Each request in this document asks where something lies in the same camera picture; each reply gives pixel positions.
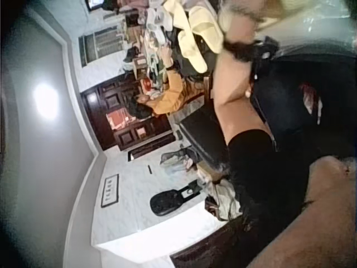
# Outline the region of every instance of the yellow fabric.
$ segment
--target yellow fabric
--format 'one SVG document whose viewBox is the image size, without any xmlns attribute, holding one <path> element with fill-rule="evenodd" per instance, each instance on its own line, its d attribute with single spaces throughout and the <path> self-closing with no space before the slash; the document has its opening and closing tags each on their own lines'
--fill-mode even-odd
<svg viewBox="0 0 357 268">
<path fill-rule="evenodd" d="M 195 87 L 194 83 L 186 83 L 175 70 L 167 71 L 167 77 L 168 89 L 155 100 L 156 104 L 152 107 L 155 114 L 176 112 L 188 100 L 204 91 L 203 86 Z"/>
</svg>

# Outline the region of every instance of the window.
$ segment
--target window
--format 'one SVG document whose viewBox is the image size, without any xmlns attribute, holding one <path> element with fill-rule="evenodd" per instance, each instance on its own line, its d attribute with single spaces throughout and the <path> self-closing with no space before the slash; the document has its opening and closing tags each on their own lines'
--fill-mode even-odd
<svg viewBox="0 0 357 268">
<path fill-rule="evenodd" d="M 90 11 L 101 8 L 104 0 L 85 0 L 85 4 Z"/>
<path fill-rule="evenodd" d="M 124 49 L 125 35 L 117 26 L 79 38 L 82 67 L 88 63 Z"/>
</svg>

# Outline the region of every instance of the hand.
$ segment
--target hand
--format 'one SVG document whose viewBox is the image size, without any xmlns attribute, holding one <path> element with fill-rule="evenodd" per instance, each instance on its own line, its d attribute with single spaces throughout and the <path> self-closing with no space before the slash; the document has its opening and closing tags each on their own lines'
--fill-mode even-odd
<svg viewBox="0 0 357 268">
<path fill-rule="evenodd" d="M 166 68 L 171 67 L 173 64 L 172 50 L 168 45 L 162 46 L 159 50 L 159 56 Z"/>
</svg>

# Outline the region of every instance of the wooden door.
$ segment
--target wooden door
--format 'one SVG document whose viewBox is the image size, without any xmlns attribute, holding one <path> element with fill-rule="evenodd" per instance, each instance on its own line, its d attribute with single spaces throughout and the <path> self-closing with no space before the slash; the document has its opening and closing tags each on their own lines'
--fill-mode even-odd
<svg viewBox="0 0 357 268">
<path fill-rule="evenodd" d="M 115 144 L 120 150 L 125 150 L 171 130 L 166 115 L 151 117 L 144 121 L 136 120 L 123 129 L 112 130 L 107 115 L 125 108 L 126 100 L 140 91 L 138 81 L 125 82 L 115 78 L 82 92 L 87 115 L 103 150 Z"/>
</svg>

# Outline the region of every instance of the box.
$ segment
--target box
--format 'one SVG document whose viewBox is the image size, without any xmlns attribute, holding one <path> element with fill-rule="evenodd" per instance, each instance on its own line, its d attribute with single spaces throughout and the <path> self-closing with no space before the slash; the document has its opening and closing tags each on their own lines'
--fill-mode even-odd
<svg viewBox="0 0 357 268">
<path fill-rule="evenodd" d="M 139 56 L 133 59 L 133 71 L 136 80 L 146 77 L 147 62 L 145 56 Z"/>
<path fill-rule="evenodd" d="M 205 177 L 209 177 L 211 181 L 219 181 L 224 175 L 212 169 L 205 161 L 197 163 L 197 169 Z"/>
</svg>

